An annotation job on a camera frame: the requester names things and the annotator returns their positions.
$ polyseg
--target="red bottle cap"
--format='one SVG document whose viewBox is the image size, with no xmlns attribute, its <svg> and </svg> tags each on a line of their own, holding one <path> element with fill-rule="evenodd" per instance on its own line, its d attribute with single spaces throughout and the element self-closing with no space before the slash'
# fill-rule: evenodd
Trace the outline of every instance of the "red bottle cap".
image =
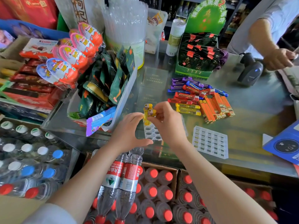
<svg viewBox="0 0 299 224">
<path fill-rule="evenodd" d="M 111 210 L 111 211 L 115 211 L 115 209 L 116 209 L 116 200 L 113 202 L 113 204 L 112 204 L 110 210 Z"/>
<path fill-rule="evenodd" d="M 94 201 L 92 202 L 92 207 L 94 209 L 97 209 L 97 198 L 95 198 Z"/>
<path fill-rule="evenodd" d="M 184 182 L 186 184 L 191 184 L 192 183 L 192 179 L 190 177 L 190 175 L 186 175 L 184 178 L 183 178 Z"/>
<path fill-rule="evenodd" d="M 167 181 L 171 181 L 171 180 L 172 180 L 172 178 L 173 178 L 173 175 L 172 175 L 172 173 L 170 173 L 170 172 L 167 172 L 167 173 L 166 173 L 166 175 L 165 175 L 165 179 L 166 179 Z"/>
<path fill-rule="evenodd" d="M 105 223 L 105 220 L 106 220 L 106 216 L 98 215 L 98 216 L 95 218 L 95 223 L 96 223 L 96 224 L 104 224 L 104 223 Z"/>
<path fill-rule="evenodd" d="M 207 218 L 202 218 L 200 224 L 211 224 L 210 220 Z"/>
<path fill-rule="evenodd" d="M 254 198 L 254 197 L 255 197 L 255 192 L 254 192 L 253 189 L 251 189 L 251 188 L 246 188 L 244 191 L 245 191 L 251 198 Z"/>
<path fill-rule="evenodd" d="M 142 168 L 142 166 L 140 166 L 140 173 L 139 173 L 139 175 L 141 175 L 143 173 L 143 168 Z"/>
<path fill-rule="evenodd" d="M 166 192 L 165 192 L 165 198 L 166 198 L 167 200 L 171 200 L 172 197 L 173 197 L 173 193 L 172 193 L 172 191 L 169 190 L 169 189 L 167 189 Z"/>
<path fill-rule="evenodd" d="M 276 221 L 278 221 L 278 216 L 274 211 L 267 211 L 268 214 Z"/>
<path fill-rule="evenodd" d="M 164 218 L 167 222 L 170 222 L 172 220 L 172 212 L 171 210 L 166 210 L 164 212 Z"/>
<path fill-rule="evenodd" d="M 270 193 L 268 193 L 267 191 L 262 191 L 260 197 L 264 200 L 272 200 Z"/>
<path fill-rule="evenodd" d="M 138 183 L 136 187 L 136 193 L 140 193 L 141 191 L 141 185 Z"/>
<path fill-rule="evenodd" d="M 149 194 L 151 197 L 155 197 L 157 195 L 157 189 L 155 187 L 151 187 L 149 189 Z"/>
<path fill-rule="evenodd" d="M 38 195 L 38 192 L 39 192 L 39 190 L 37 187 L 30 188 L 26 191 L 25 198 L 33 199 L 34 197 L 36 197 Z"/>
<path fill-rule="evenodd" d="M 206 205 L 204 204 L 204 200 L 200 199 L 199 202 L 205 207 Z"/>
<path fill-rule="evenodd" d="M 189 192 L 185 192 L 185 194 L 183 195 L 183 199 L 184 201 L 190 203 L 192 201 L 192 194 Z"/>
<path fill-rule="evenodd" d="M 131 207 L 131 210 L 129 211 L 131 214 L 134 214 L 135 212 L 137 211 L 137 204 L 136 203 L 133 203 L 132 204 L 132 207 Z"/>
<path fill-rule="evenodd" d="M 152 207 L 147 207 L 147 208 L 145 209 L 145 214 L 146 214 L 146 216 L 147 216 L 149 219 L 151 219 L 152 217 L 154 217 L 154 214 L 155 214 L 154 208 L 152 208 Z"/>
<path fill-rule="evenodd" d="M 1 195 L 7 195 L 13 190 L 12 184 L 4 184 L 0 187 L 0 194 Z"/>
<path fill-rule="evenodd" d="M 190 224 L 192 222 L 192 215 L 189 212 L 184 212 L 183 220 L 185 223 Z"/>
<path fill-rule="evenodd" d="M 125 224 L 125 220 L 116 219 L 114 224 Z"/>
<path fill-rule="evenodd" d="M 158 176 L 158 171 L 157 171 L 157 169 L 152 169 L 152 170 L 150 171 L 150 175 L 151 175 L 152 178 L 156 178 L 156 177 Z"/>
</svg>

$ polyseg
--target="can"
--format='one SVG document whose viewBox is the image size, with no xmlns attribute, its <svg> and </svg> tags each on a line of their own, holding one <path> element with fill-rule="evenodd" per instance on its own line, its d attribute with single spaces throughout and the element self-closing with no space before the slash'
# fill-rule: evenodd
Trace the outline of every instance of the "can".
<svg viewBox="0 0 299 224">
<path fill-rule="evenodd" d="M 181 38 L 186 28 L 186 22 L 182 19 L 175 19 L 172 22 L 168 44 L 166 48 L 166 54 L 168 56 L 175 56 L 178 52 L 178 46 L 180 45 Z"/>
</svg>

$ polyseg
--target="blue bottle cap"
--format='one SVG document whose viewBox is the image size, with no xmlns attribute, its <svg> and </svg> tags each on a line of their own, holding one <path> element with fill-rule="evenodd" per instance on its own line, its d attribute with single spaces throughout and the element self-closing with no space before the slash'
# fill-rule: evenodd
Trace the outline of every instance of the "blue bottle cap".
<svg viewBox="0 0 299 224">
<path fill-rule="evenodd" d="M 35 167 L 34 166 L 26 166 L 26 167 L 23 167 L 22 170 L 21 170 L 21 175 L 22 176 L 28 176 L 28 175 L 31 175 L 35 170 Z"/>
<path fill-rule="evenodd" d="M 55 170 L 53 168 L 48 168 L 43 173 L 43 177 L 44 178 L 51 178 L 54 175 L 55 175 Z"/>
<path fill-rule="evenodd" d="M 55 152 L 53 152 L 53 157 L 56 159 L 61 158 L 63 155 L 63 151 L 62 150 L 56 150 Z"/>
</svg>

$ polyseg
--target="forearm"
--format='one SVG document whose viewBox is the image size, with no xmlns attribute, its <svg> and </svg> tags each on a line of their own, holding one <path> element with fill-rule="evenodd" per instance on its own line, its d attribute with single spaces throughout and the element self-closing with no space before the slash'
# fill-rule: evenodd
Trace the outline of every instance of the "forearm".
<svg viewBox="0 0 299 224">
<path fill-rule="evenodd" d="M 279 47 L 273 42 L 271 24 L 267 19 L 258 19 L 249 29 L 249 41 L 253 47 L 263 56 Z"/>
<path fill-rule="evenodd" d="M 217 224 L 276 223 L 266 211 L 188 143 L 174 149 Z"/>
<path fill-rule="evenodd" d="M 88 163 L 66 184 L 64 184 L 47 203 L 56 204 L 82 223 L 111 163 L 118 156 L 118 150 L 107 144 L 88 161 Z"/>
</svg>

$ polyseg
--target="white bottle cap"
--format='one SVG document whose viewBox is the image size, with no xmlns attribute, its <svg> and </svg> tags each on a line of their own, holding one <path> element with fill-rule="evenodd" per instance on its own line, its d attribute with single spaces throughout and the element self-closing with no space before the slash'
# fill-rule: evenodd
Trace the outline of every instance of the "white bottle cap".
<svg viewBox="0 0 299 224">
<path fill-rule="evenodd" d="M 9 170 L 18 170 L 21 168 L 21 162 L 19 161 L 13 161 L 9 164 L 8 169 Z"/>
<path fill-rule="evenodd" d="M 33 146 L 32 144 L 25 144 L 22 146 L 21 150 L 23 152 L 30 152 L 32 150 Z"/>
<path fill-rule="evenodd" d="M 47 147 L 40 147 L 38 150 L 37 150 L 37 153 L 38 154 L 40 154 L 40 155 L 45 155 L 45 154 L 47 154 L 47 152 L 48 152 L 48 148 Z"/>
<path fill-rule="evenodd" d="M 50 133 L 46 133 L 45 134 L 45 137 L 47 138 L 47 139 L 53 139 L 54 138 L 54 135 L 52 135 L 52 134 L 50 134 Z"/>
<path fill-rule="evenodd" d="M 3 129 L 8 130 L 8 129 L 10 129 L 10 128 L 13 128 L 13 123 L 12 123 L 12 122 L 9 122 L 9 121 L 5 121 L 5 122 L 1 123 L 1 127 L 2 127 Z"/>
<path fill-rule="evenodd" d="M 3 146 L 2 150 L 5 152 L 12 152 L 16 148 L 16 145 L 14 144 L 6 144 Z"/>
<path fill-rule="evenodd" d="M 18 133 L 26 133 L 28 131 L 28 127 L 24 126 L 24 125 L 19 125 L 16 128 L 16 132 Z"/>
<path fill-rule="evenodd" d="M 31 134 L 33 135 L 33 136 L 40 136 L 41 134 L 42 134 L 43 132 L 39 129 L 39 128 L 33 128 L 32 130 L 31 130 Z"/>
</svg>

